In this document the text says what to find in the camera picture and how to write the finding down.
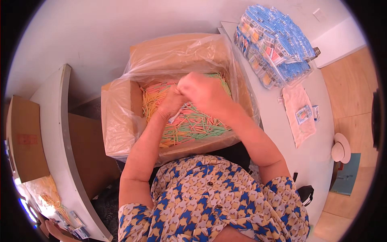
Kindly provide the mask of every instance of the round white object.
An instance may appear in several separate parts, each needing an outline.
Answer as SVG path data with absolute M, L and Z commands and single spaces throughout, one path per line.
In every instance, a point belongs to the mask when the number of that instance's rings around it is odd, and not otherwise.
M 336 162 L 341 161 L 344 158 L 344 147 L 340 142 L 335 143 L 332 147 L 332 158 Z
M 343 134 L 336 133 L 334 137 L 334 142 L 335 142 L 335 145 L 333 146 L 332 152 L 331 152 L 333 160 L 340 161 L 343 164 L 348 163 L 349 160 L 351 159 L 351 148 L 349 147 L 349 142 L 347 138 L 345 138 Z

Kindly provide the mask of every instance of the small package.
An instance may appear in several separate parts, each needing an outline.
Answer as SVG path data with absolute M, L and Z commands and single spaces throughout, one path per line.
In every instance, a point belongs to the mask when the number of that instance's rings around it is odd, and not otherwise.
M 88 239 L 90 238 L 89 232 L 84 227 L 79 227 L 74 229 L 74 231 L 80 236 L 81 239 Z
M 296 112 L 296 119 L 298 125 L 302 124 L 305 122 L 308 118 L 312 117 L 312 110 L 310 109 L 309 105 L 305 105 L 303 108 L 298 110 Z
M 74 235 L 74 236 L 77 237 L 78 239 L 82 239 L 82 238 L 77 234 L 77 232 L 75 232 L 75 228 L 74 228 L 73 226 L 67 225 L 66 228 L 67 228 L 67 231 L 70 232 L 70 234 Z
M 72 218 L 72 222 L 75 221 L 77 223 L 76 227 L 86 227 L 86 225 L 78 218 L 78 216 L 75 214 L 74 211 L 71 211 L 69 214 L 70 214 L 70 217 Z
M 316 122 L 320 121 L 320 114 L 319 114 L 319 106 L 318 105 L 312 106 L 312 113 L 313 113 L 314 120 Z

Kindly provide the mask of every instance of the floor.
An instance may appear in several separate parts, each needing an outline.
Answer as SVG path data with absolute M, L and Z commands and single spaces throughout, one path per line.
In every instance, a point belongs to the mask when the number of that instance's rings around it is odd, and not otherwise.
M 95 120 L 101 120 L 101 97 L 72 109 L 70 113 Z
M 328 89 L 335 133 L 349 141 L 351 153 L 361 153 L 351 196 L 328 193 L 314 234 L 338 241 L 357 215 L 372 182 L 377 161 L 373 148 L 371 110 L 377 77 L 367 47 L 321 69 Z

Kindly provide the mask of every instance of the hand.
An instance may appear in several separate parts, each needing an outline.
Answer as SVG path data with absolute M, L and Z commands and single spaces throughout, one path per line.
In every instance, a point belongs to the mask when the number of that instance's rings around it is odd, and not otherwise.
M 175 116 L 186 102 L 188 102 L 188 99 L 180 93 L 176 85 L 172 85 L 157 112 L 163 118 L 169 119 Z
M 235 105 L 218 79 L 197 72 L 182 77 L 177 88 L 200 111 L 216 118 L 222 118 Z
M 58 240 L 61 240 L 60 238 L 62 238 L 63 234 L 60 231 L 60 229 L 58 228 L 59 226 L 54 225 L 54 223 L 49 221 L 49 220 L 46 220 L 45 223 L 46 223 L 46 228 L 50 232 L 50 234 L 52 234 Z

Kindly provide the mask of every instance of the white desk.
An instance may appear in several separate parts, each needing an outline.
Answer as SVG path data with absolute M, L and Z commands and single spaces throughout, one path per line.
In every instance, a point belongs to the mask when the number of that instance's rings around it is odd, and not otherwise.
M 218 28 L 219 32 L 228 35 L 234 45 L 237 23 L 221 22 L 221 24 L 222 27 Z M 328 196 L 334 163 L 330 155 L 334 137 L 333 115 L 321 71 L 315 69 L 302 82 L 312 105 L 319 106 L 321 120 L 316 123 L 317 132 L 296 149 L 285 106 L 278 103 L 277 98 L 281 96 L 281 89 L 266 89 L 241 51 L 237 48 L 235 50 L 234 54 L 244 67 L 247 79 L 254 91 L 265 133 L 285 157 L 290 174 L 298 172 L 297 187 L 312 185 L 315 190 L 313 202 L 306 208 L 310 224 L 316 225 Z
M 54 72 L 33 94 L 31 101 L 40 105 L 40 129 L 48 169 L 67 212 L 75 211 L 93 239 L 111 241 L 80 180 L 72 152 L 68 129 L 68 83 L 71 67 L 64 65 Z M 42 211 L 58 220 L 52 211 Z

